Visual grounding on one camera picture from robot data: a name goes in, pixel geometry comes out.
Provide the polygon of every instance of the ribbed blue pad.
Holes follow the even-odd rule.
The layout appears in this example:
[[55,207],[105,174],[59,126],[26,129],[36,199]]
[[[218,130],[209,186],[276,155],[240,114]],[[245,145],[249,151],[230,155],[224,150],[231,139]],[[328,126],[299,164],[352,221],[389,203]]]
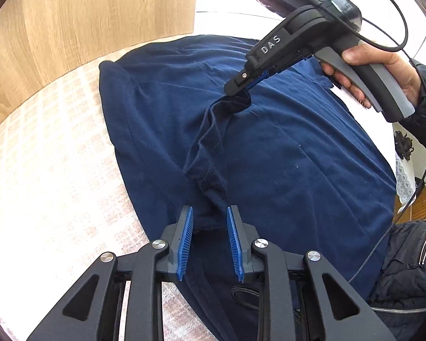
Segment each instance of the ribbed blue pad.
[[229,232],[230,249],[232,250],[233,266],[235,274],[240,282],[244,280],[244,269],[242,262],[242,252],[237,228],[233,220],[233,213],[231,208],[227,208],[227,231]]
[[191,238],[194,229],[194,210],[191,206],[187,211],[185,225],[183,227],[182,237],[180,239],[180,249],[178,250],[178,268],[177,278],[179,281],[183,280],[186,273],[187,258],[189,256],[189,247],[191,246]]

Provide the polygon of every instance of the silver screw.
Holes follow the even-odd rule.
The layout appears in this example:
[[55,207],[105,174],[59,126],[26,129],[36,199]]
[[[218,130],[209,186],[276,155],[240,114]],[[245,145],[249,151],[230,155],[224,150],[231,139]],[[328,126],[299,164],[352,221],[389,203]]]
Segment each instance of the silver screw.
[[320,253],[318,251],[309,251],[308,252],[308,259],[310,261],[319,261],[321,258]]
[[155,240],[155,241],[152,242],[152,246],[155,249],[162,249],[163,247],[166,246],[166,241],[164,241],[164,240]]
[[103,263],[109,263],[114,258],[114,254],[111,252],[105,252],[104,254],[101,254],[101,261]]
[[260,248],[260,249],[264,249],[268,246],[268,241],[264,238],[258,238],[257,240],[254,241],[254,244]]

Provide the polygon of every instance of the wrinkled fabric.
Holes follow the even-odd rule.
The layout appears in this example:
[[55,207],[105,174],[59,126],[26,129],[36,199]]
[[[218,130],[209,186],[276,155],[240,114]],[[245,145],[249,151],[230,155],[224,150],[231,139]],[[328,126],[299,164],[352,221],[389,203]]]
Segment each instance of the wrinkled fabric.
[[[368,303],[383,309],[426,308],[426,220],[394,226],[387,256]],[[408,341],[426,318],[415,314],[376,313],[397,341]]]
[[[225,229],[245,223],[285,251],[319,250],[349,279],[391,223],[390,166],[330,90],[317,60],[224,96],[257,41],[186,37],[100,65],[99,89],[118,166],[150,240],[194,208],[187,272],[178,288],[219,340],[257,337],[257,313],[237,284]],[[367,297],[383,240],[352,285]]]

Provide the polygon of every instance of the blue fabric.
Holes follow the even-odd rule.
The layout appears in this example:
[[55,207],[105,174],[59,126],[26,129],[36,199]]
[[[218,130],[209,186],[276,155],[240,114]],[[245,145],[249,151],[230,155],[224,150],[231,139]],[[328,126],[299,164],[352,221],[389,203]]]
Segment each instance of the blue fabric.
[[[219,340],[256,338],[237,284],[228,205],[285,251],[319,250],[349,279],[393,216],[390,166],[331,91],[315,59],[248,93],[224,96],[255,40],[186,37],[100,65],[99,89],[118,165],[150,238],[194,207],[180,290]],[[368,296],[387,240],[352,282]]]

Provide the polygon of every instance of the black cord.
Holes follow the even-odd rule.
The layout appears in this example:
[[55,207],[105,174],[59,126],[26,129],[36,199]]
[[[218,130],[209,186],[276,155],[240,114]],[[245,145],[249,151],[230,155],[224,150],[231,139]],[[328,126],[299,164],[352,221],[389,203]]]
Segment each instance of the black cord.
[[404,41],[401,44],[398,44],[396,41],[393,40],[393,42],[396,44],[396,47],[383,46],[383,45],[379,45],[378,43],[372,42],[368,38],[366,38],[366,37],[360,35],[358,32],[356,32],[352,27],[350,27],[347,23],[345,23],[339,17],[337,17],[336,15],[333,15],[332,13],[330,13],[330,11],[328,11],[325,7],[323,7],[322,5],[320,5],[320,2],[315,2],[315,1],[313,1],[313,2],[315,3],[316,7],[318,7],[319,9],[321,9],[323,11],[325,11],[333,19],[335,19],[336,21],[340,22],[344,27],[346,27],[349,31],[351,31],[354,35],[356,35],[357,37],[359,37],[364,42],[370,44],[371,46],[376,47],[377,49],[380,49],[380,50],[383,50],[383,51],[389,51],[391,53],[395,53],[395,52],[398,52],[398,51],[401,51],[402,49],[404,49],[405,45],[407,44],[408,36],[409,36],[409,29],[408,29],[407,21],[406,21],[406,19],[404,17],[404,14],[402,14],[402,11],[399,8],[398,4],[396,4],[396,2],[394,0],[390,0],[390,1],[393,4],[393,6],[396,8],[396,10],[398,11],[399,15],[401,16],[402,22],[404,23],[404,30],[405,30]]
[[[402,14],[401,9],[398,7],[398,5],[396,4],[396,2],[394,0],[390,0],[392,2],[392,4],[394,5],[394,7],[398,10],[399,14],[401,15],[402,21],[404,22],[404,28],[405,28],[405,38],[404,38],[404,42],[402,42],[402,44],[398,44],[388,33],[386,33],[383,29],[381,29],[380,27],[376,26],[373,22],[367,20],[366,18],[362,18],[365,22],[369,23],[370,25],[372,25],[373,27],[377,28],[379,31],[381,31],[383,34],[385,34],[390,40],[392,40],[397,46],[396,47],[387,47],[387,46],[382,46],[379,45],[377,43],[372,42],[371,40],[363,37],[362,35],[360,35],[359,33],[357,33],[356,31],[354,31],[351,27],[349,27],[345,22],[343,22],[340,18],[338,18],[337,16],[333,15],[332,13],[330,13],[330,11],[328,11],[327,9],[323,8],[322,6],[317,6],[320,7],[323,11],[325,11],[328,15],[332,16],[334,19],[340,21],[344,26],[346,26],[348,28],[348,30],[350,30],[354,35],[356,35],[357,37],[359,37],[360,39],[362,39],[364,42],[370,44],[373,47],[376,47],[377,49],[383,50],[383,51],[388,51],[388,52],[396,52],[396,51],[402,51],[409,59],[410,64],[412,65],[412,67],[415,68],[417,75],[420,77],[421,80],[421,86],[423,86],[424,91],[426,92],[426,82],[423,78],[423,76],[420,73],[420,70],[418,69],[418,67],[416,66],[415,62],[412,60],[412,58],[406,53],[406,51],[404,50],[405,45],[407,44],[407,39],[408,39],[408,27],[407,27],[407,22],[405,20],[404,15]],[[361,272],[361,270],[364,268],[364,266],[367,264],[367,262],[369,261],[369,259],[371,259],[371,257],[373,256],[374,252],[377,250],[378,246],[382,243],[383,239],[387,236],[387,234],[390,233],[391,229],[394,227],[394,225],[399,221],[399,219],[402,217],[402,215],[406,212],[406,210],[408,209],[408,207],[410,206],[410,204],[412,203],[412,201],[414,200],[415,196],[417,195],[419,191],[419,189],[422,189],[424,186],[424,179],[426,177],[426,168],[424,170],[423,176],[421,177],[421,182],[418,184],[418,186],[415,188],[414,194],[411,196],[411,198],[409,199],[409,201],[406,203],[406,205],[404,206],[403,210],[401,211],[401,213],[399,214],[399,216],[396,218],[396,220],[394,220],[394,222],[392,222],[392,224],[389,226],[389,228],[385,231],[385,233],[382,235],[382,237],[380,237],[380,239],[377,241],[376,245],[373,247],[373,249],[371,250],[371,252],[369,253],[369,255],[366,257],[366,259],[363,261],[363,263],[360,265],[360,267],[358,268],[358,270],[355,272],[355,274],[350,278],[350,280],[348,281],[349,283],[353,281],[353,279],[358,275],[358,273]]]

